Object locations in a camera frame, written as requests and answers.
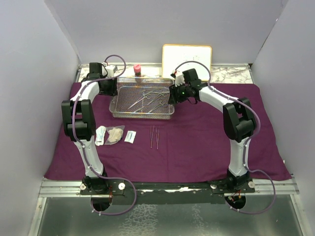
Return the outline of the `steel tweezers front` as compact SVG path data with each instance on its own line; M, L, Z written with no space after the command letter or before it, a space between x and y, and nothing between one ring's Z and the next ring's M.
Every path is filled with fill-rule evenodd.
M153 147L153 136L154 136L155 126L150 127L150 148Z

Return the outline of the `steel tweezers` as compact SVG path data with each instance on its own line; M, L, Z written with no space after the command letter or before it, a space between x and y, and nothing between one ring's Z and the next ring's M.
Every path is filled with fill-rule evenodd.
M155 126L150 127L150 148L153 147L153 136L154 136Z
M159 127L156 127L156 146L159 148Z

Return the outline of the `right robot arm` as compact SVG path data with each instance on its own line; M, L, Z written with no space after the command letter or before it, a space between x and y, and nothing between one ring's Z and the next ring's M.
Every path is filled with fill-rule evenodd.
M175 105L194 98L195 102L211 105L223 116L223 129L230 140L230 162L227 176L216 182L218 192L253 192L254 184L248 170L250 136L256 129L256 120L247 98L229 96L214 86L202 82L195 69L173 70L175 84L169 87L168 103Z

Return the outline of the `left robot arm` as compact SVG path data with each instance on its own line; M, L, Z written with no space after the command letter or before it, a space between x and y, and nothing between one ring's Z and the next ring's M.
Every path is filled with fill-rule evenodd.
M91 62L89 73L81 81L77 93L61 104L64 133L78 148L85 167L85 176L80 185L81 194L109 192L107 173L95 146L96 121L92 102L99 94L117 95L116 71L115 65Z

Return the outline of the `steel forceps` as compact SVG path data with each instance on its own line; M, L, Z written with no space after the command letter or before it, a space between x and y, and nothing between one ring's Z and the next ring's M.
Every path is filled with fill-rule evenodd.
M139 98L131 106L129 106L129 109L132 108L133 106L135 106L136 104L138 104L140 101L142 101L142 100L144 100L146 98L150 98L151 97L151 93L152 93L152 91L148 91L146 93L143 93L141 98Z

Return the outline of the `white gauze bag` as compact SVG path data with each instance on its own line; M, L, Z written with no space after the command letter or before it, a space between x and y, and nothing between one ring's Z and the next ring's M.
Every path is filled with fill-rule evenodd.
M107 127L106 131L108 133L108 138L104 144L113 145L120 141L121 138L123 137L124 128L125 128L124 125Z

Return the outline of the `white blue label packet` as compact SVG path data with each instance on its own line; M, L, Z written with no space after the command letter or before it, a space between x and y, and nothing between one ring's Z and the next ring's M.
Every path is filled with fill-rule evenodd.
M136 131L128 131L124 141L127 143L133 144L135 140L135 136L136 136Z

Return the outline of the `steel clamp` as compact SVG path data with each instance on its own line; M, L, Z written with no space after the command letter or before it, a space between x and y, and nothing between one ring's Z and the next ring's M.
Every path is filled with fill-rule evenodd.
M151 113L154 110L164 107L166 105L165 99L167 97L168 93L166 92L160 92L156 95L155 98L153 98L148 104L145 104L140 108L141 112Z

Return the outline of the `metal mesh tray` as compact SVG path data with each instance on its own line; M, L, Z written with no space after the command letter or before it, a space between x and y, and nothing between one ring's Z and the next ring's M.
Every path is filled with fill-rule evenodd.
M172 79L165 78L124 78L117 81L118 95L113 97L109 111L115 118L144 118L144 119L171 119L175 112L173 105L168 104L169 87L174 84ZM151 97L140 101L129 109L135 101L142 97L143 93L152 91ZM148 104L160 92L168 93L164 107L158 108L151 113L141 112L140 108Z

